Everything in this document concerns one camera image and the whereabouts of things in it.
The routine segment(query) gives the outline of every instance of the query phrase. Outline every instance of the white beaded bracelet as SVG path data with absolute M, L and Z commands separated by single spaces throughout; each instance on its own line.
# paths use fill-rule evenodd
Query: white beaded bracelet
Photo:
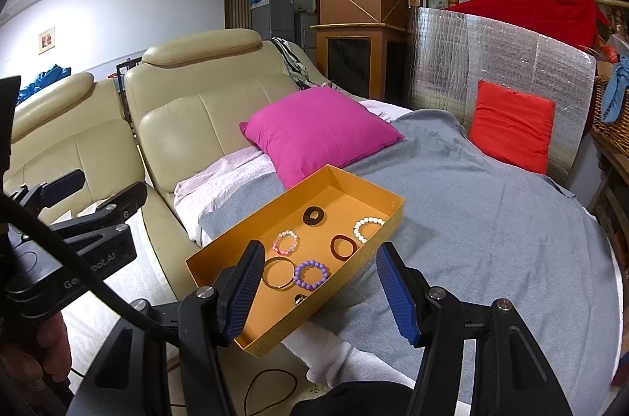
M 357 221 L 354 226 L 354 235 L 356 236 L 358 240 L 360 240 L 361 243 L 366 243 L 367 239 L 361 235 L 360 227 L 363 224 L 367 224 L 367 223 L 374 223 L 374 224 L 379 224 L 382 226 L 384 224 L 384 220 L 378 219 L 377 217 L 366 217 L 364 219 L 361 219 L 360 221 Z
M 292 237 L 292 239 L 294 240 L 294 243 L 293 243 L 293 245 L 292 245 L 292 246 L 290 246 L 290 247 L 288 248 L 288 250 L 286 250 L 286 251 L 282 251 L 282 250 L 279 248 L 279 242 L 280 242 L 280 240 L 282 240 L 282 239 L 283 239 L 284 237 L 286 237 L 286 236 L 291 236 L 291 237 Z M 292 253 L 294 253 L 294 252 L 295 252 L 295 250 L 297 249 L 297 245 L 298 245 L 299 241 L 300 241 L 300 237 L 298 237 L 298 236 L 297 236 L 297 234 L 296 234 L 294 231 L 292 231 L 292 230 L 286 230 L 285 232 L 280 233 L 280 234 L 276 237 L 276 239 L 273 241 L 273 251 L 275 251 L 275 252 L 276 252 L 276 253 L 278 253 L 279 255 L 282 255 L 282 256 L 288 256 L 288 255 L 290 255 L 290 254 L 292 254 Z

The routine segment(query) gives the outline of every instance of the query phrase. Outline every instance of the ring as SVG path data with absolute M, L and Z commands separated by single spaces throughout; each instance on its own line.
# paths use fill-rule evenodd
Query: ring
M 339 253 L 337 253 L 337 250 L 334 248 L 334 242 L 338 239 L 343 239 L 343 240 L 347 240 L 347 242 L 351 243 L 351 254 L 350 256 L 341 256 L 339 255 Z M 356 245 L 356 242 L 354 242 L 352 239 L 350 239 L 349 237 L 345 237 L 344 235 L 337 235 L 336 237 L 334 237 L 332 239 L 332 241 L 329 243 L 329 249 L 332 251 L 332 254 L 334 255 L 334 258 L 336 258 L 337 260 L 341 260 L 341 261 L 346 261 L 348 259 L 351 258 L 351 255 L 354 254 L 357 249 L 358 246 Z
M 293 239 L 293 244 L 292 246 L 290 246 L 286 251 L 282 251 L 279 248 L 279 243 L 280 241 L 286 237 L 286 236 L 290 236 Z M 276 253 L 282 255 L 282 256 L 288 256 L 290 254 L 293 254 L 295 252 L 295 250 L 297 249 L 297 245 L 300 243 L 300 237 L 297 236 L 297 234 L 292 231 L 292 230 L 286 230 L 282 233 L 280 233 L 276 239 L 273 241 L 273 251 L 275 251 Z
M 315 212 L 317 214 L 316 217 L 312 217 L 313 213 Z M 320 206 L 309 206 L 304 212 L 304 222 L 308 226 L 314 226 L 315 224 L 319 224 L 321 221 L 323 221 L 323 216 L 325 216 L 323 208 L 321 208 Z
M 264 279 L 264 273 L 267 270 L 267 267 L 269 266 L 269 264 L 272 264 L 273 262 L 277 262 L 277 261 L 282 261 L 282 260 L 292 265 L 291 278 L 288 281 L 288 283 L 284 283 L 281 286 L 273 286 L 272 284 L 269 284 L 267 280 Z M 274 290 L 281 290 L 282 288 L 286 288 L 287 286 L 292 284 L 293 278 L 295 276 L 295 270 L 296 270 L 295 264 L 292 261 L 290 261 L 288 258 L 284 258 L 283 256 L 273 256 L 273 258 L 269 258 L 268 260 L 264 262 L 264 268 L 262 269 L 262 283 L 264 283 L 266 286 Z
M 314 284 L 309 284 L 309 283 L 306 283 L 306 281 L 301 281 L 302 269 L 307 269 L 309 267 L 316 267 L 317 269 L 321 271 L 321 274 L 322 274 L 322 278 Z M 297 268 L 295 268 L 295 275 L 292 278 L 292 280 L 300 288 L 305 288 L 306 290 L 313 291 L 319 288 L 320 286 L 322 286 L 322 284 L 328 278 L 329 278 L 328 267 L 326 267 L 324 264 L 320 264 L 319 262 L 315 262 L 314 260 L 306 260 L 305 262 L 302 262 L 301 264 L 297 265 Z

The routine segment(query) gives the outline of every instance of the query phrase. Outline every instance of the metal screw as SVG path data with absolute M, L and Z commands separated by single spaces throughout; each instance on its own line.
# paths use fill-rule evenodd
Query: metal screw
M 429 289 L 429 297 L 435 301 L 440 301 L 445 297 L 445 290 L 440 286 L 433 286 Z
M 510 309 L 513 309 L 513 303 L 505 298 L 498 299 L 496 301 L 496 306 L 498 306 L 499 309 L 502 309 L 502 311 L 509 311 Z
M 199 299 L 207 299 L 208 297 L 212 297 L 214 295 L 214 288 L 211 286 L 202 286 L 197 290 L 197 297 Z
M 133 306 L 133 309 L 136 309 L 137 311 L 142 311 L 147 307 L 147 302 L 144 299 L 136 299 L 131 303 L 131 306 Z

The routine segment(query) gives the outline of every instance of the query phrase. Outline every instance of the wicker basket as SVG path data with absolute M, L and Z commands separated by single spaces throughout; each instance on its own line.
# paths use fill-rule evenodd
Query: wicker basket
M 625 99 L 623 107 L 620 109 L 618 119 L 614 123 L 601 122 L 601 101 L 603 94 L 607 88 L 609 81 L 596 77 L 594 79 L 594 88 L 596 98 L 594 100 L 594 122 L 592 127 L 606 140 L 618 148 L 623 155 L 629 156 L 629 89 L 625 91 Z

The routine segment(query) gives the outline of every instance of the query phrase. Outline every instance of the blue cloth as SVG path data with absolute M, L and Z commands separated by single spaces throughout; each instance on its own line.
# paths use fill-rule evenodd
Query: blue cloth
M 620 56 L 620 62 L 614 65 L 614 74 L 609 79 L 601 100 L 603 123 L 614 123 L 618 119 L 627 87 L 629 87 L 629 57 Z
M 20 94 L 18 95 L 18 104 L 21 104 L 29 97 L 32 97 L 38 91 L 44 89 L 46 86 L 49 86 L 53 82 L 60 81 L 64 77 L 67 77 L 72 72 L 71 68 L 62 68 L 58 65 L 52 65 L 52 68 L 49 68 L 47 71 L 40 73 L 37 75 L 35 80 L 28 84 L 26 87 L 20 89 Z

